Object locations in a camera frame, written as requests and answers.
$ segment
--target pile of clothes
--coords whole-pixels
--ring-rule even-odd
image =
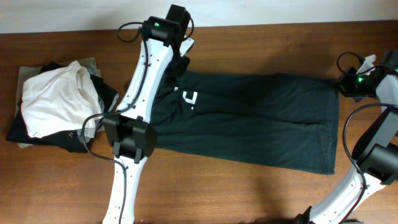
[[[17,87],[15,119],[7,140],[20,147],[58,146],[69,152],[86,152],[86,142],[103,131],[101,117],[111,111],[119,93],[104,83],[94,58],[72,63],[50,62],[39,68],[21,67]]]

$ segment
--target wooden table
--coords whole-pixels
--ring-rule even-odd
[[[190,70],[202,73],[290,72],[336,78],[337,56],[398,49],[398,21],[198,28],[188,54]],[[113,164],[56,147],[19,149],[5,141],[14,114],[18,67],[50,60],[94,56],[107,84],[122,93],[139,55],[139,42],[126,44],[115,30],[0,35],[0,223],[101,223],[108,207]],[[347,57],[343,65],[357,62]],[[336,175],[155,150],[141,175],[136,221],[150,223],[239,223],[293,218],[315,205],[350,167],[341,129],[359,105],[341,97]],[[379,108],[360,113],[348,146],[377,118]],[[112,156],[104,133],[93,150]],[[366,224],[398,220],[398,185],[365,201],[351,217]]]

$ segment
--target white cloth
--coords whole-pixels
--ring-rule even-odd
[[[42,138],[59,131],[81,129],[84,120],[101,113],[101,108],[90,74],[74,61],[68,67],[26,80],[21,113],[28,135]],[[94,132],[95,127],[95,119],[86,124]]]

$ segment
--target wooden tabletop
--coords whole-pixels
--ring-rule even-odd
[[[366,56],[398,49],[398,21],[197,28],[188,57],[202,73],[289,72],[336,78],[337,56]],[[101,223],[108,209],[113,164],[57,147],[19,149],[5,141],[11,125],[19,66],[50,60],[96,58],[102,77],[121,95],[136,67],[140,43],[127,44],[115,30],[0,35],[0,223]],[[347,56],[343,66],[358,63]],[[340,98],[335,175],[258,166],[156,149],[142,171],[136,222],[249,223],[294,218],[328,195],[350,167],[341,145],[344,120],[355,103]],[[355,117],[348,146],[380,114],[371,108]],[[92,149],[112,156],[104,133]],[[398,220],[398,185],[366,200],[351,217],[366,224]]]

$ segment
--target wood grain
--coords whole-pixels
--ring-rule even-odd
[[[290,72],[336,78],[337,56],[398,48],[398,21],[198,28],[188,54],[190,70],[202,73]],[[50,60],[96,58],[105,82],[124,93],[136,67],[139,42],[125,44],[114,30],[0,35],[0,223],[101,223],[108,207],[113,165],[56,147],[19,149],[5,141],[15,105],[18,67]],[[345,65],[356,63],[347,57]],[[341,97],[336,175],[155,150],[136,198],[138,223],[239,223],[293,218],[315,205],[349,169],[341,129],[359,105]],[[379,108],[360,113],[348,132],[348,146],[377,118]],[[93,149],[111,156],[106,136]],[[398,220],[398,185],[365,201],[352,217],[371,223]]]

